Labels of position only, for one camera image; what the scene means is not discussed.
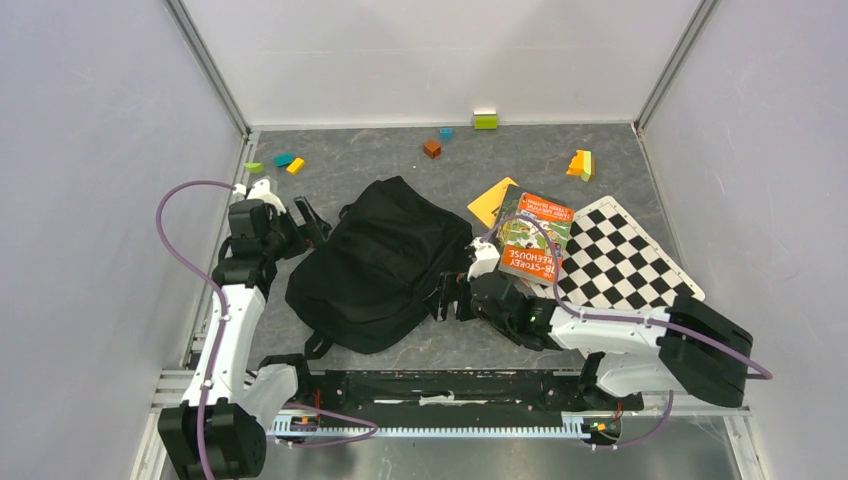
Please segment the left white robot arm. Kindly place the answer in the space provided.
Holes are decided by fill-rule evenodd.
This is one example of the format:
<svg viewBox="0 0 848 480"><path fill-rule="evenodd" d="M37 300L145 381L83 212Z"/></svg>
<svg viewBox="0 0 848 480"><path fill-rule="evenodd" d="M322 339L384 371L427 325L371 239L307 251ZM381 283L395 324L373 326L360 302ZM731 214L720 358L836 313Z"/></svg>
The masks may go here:
<svg viewBox="0 0 848 480"><path fill-rule="evenodd" d="M294 200L303 221L261 198L228 211L231 234L207 275L213 317L195 374L180 403L163 409L157 430L180 479L247 479L267 456L266 432L283 403L306 405L314 381L300 354L272 358L245 383L247 361L277 263L322 245L331 231L304 197Z"/></svg>

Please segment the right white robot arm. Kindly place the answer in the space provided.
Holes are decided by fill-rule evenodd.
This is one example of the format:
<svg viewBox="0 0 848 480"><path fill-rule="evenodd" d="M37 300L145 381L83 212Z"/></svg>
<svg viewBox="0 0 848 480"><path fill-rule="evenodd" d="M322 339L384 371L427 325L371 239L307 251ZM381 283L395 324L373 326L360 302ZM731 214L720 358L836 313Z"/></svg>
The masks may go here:
<svg viewBox="0 0 848 480"><path fill-rule="evenodd" d="M747 381L760 373L750 357L752 335L693 297L646 311L610 310L525 294L500 272L453 273L424 305L437 321L453 309L458 320L482 320L529 350L581 351L577 392L591 408L653 391L738 408Z"/></svg>

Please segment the green illustrated book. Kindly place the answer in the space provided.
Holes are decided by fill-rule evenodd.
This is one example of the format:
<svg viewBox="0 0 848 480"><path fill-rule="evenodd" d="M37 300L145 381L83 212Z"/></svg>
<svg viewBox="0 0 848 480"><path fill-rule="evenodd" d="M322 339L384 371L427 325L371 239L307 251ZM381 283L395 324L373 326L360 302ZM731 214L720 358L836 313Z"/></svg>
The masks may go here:
<svg viewBox="0 0 848 480"><path fill-rule="evenodd" d="M520 198L526 192L526 189L517 185L509 185L505 191L503 200L497 211L495 225L493 226L494 233L490 237L490 242L499 252L503 251L504 234L502 231L506 224L506 218L517 213Z"/></svg>

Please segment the orange treehouse book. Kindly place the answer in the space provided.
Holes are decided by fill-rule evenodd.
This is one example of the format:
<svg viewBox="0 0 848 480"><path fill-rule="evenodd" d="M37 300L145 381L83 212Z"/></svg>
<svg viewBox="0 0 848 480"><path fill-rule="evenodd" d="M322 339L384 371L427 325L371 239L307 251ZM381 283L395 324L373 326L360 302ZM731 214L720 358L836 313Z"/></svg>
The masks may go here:
<svg viewBox="0 0 848 480"><path fill-rule="evenodd" d="M504 246L498 268L506 274L550 287L556 259L562 261L571 239L575 211L563 201L527 190L517 213L503 227Z"/></svg>

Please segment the black student backpack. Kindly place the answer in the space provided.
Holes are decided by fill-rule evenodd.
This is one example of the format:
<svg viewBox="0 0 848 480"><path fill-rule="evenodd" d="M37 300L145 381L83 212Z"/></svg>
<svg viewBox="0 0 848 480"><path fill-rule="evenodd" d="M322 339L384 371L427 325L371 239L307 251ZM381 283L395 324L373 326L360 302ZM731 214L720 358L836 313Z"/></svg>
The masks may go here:
<svg viewBox="0 0 848 480"><path fill-rule="evenodd" d="M472 239L468 221L402 177L372 182L289 276L285 301L313 331L305 357L335 345L361 354L395 345L429 316L442 274L467 269Z"/></svg>

